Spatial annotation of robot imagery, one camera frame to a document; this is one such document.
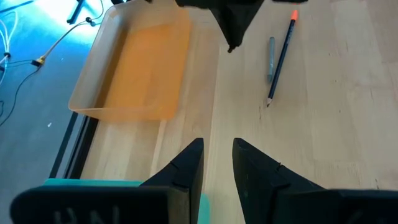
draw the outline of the marker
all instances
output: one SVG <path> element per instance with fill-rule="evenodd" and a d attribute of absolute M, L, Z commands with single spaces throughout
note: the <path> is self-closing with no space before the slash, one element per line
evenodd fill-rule
<path fill-rule="evenodd" d="M 272 82 L 272 76 L 274 74 L 274 54 L 275 54 L 275 38 L 269 39 L 269 64 L 268 64 L 268 83 Z"/>

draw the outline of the wooden table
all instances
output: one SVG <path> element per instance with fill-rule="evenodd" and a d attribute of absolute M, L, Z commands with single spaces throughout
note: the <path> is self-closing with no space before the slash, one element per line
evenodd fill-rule
<path fill-rule="evenodd" d="M 267 42 L 278 58 L 295 8 L 266 108 Z M 82 177 L 146 180 L 203 137 L 212 223 L 244 223 L 231 156 L 240 137 L 326 188 L 398 189 L 397 10 L 396 0 L 266 1 L 241 47 L 228 54 L 220 38 L 218 61 L 184 77 L 174 119 L 100 122 Z"/>

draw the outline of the pencil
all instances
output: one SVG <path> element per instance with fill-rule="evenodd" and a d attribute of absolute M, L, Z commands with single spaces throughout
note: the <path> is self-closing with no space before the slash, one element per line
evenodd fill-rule
<path fill-rule="evenodd" d="M 269 105 L 271 104 L 272 99 L 274 97 L 276 84 L 278 83 L 278 78 L 279 78 L 279 75 L 280 75 L 280 71 L 282 70 L 282 66 L 284 64 L 284 60 L 285 60 L 285 56 L 286 56 L 286 52 L 287 52 L 287 47 L 289 46 L 290 39 L 292 38 L 294 24 L 295 24 L 295 22 L 296 22 L 298 17 L 299 17 L 299 12 L 297 10 L 293 11 L 292 18 L 290 20 L 289 29 L 287 31 L 287 35 L 286 35 L 286 38 L 285 38 L 284 47 L 282 49 L 282 53 L 280 53 L 278 66 L 276 67 L 276 71 L 275 71 L 274 79 L 272 81 L 271 89 L 269 90 L 268 99 L 267 99 L 267 107 L 269 107 Z"/>

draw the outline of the blue floor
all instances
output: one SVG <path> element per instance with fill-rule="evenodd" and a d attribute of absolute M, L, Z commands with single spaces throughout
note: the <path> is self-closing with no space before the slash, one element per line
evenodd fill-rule
<path fill-rule="evenodd" d="M 0 11 L 26 1 L 3 0 Z M 10 41 L 10 62 L 37 59 L 43 55 L 71 28 L 66 20 L 75 5 L 75 0 L 36 0 L 15 9 L 19 22 Z M 105 9 L 110 7 L 110 0 L 104 0 L 104 5 Z M 100 13 L 100 0 L 87 0 L 77 21 L 84 20 L 86 16 L 96 17 Z M 4 12 L 0 14 L 0 19 L 10 31 L 14 16 Z M 72 115 L 68 109 L 69 97 L 97 31 L 98 27 L 80 26 L 62 40 L 39 72 L 23 84 L 14 112 L 0 127 L 1 223 L 11 222 L 9 205 L 15 195 L 42 185 L 49 177 Z M 3 53 L 4 47 L 0 42 L 0 55 Z M 7 69 L 0 85 L 0 101 L 4 101 L 0 123 L 11 110 L 17 86 L 34 70 L 35 67 L 29 64 Z"/>

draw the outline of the orange pencil eraser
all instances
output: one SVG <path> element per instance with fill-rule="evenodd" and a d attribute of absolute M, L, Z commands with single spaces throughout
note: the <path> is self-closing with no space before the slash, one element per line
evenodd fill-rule
<path fill-rule="evenodd" d="M 292 13 L 292 20 L 296 21 L 299 18 L 299 11 L 294 10 Z"/>

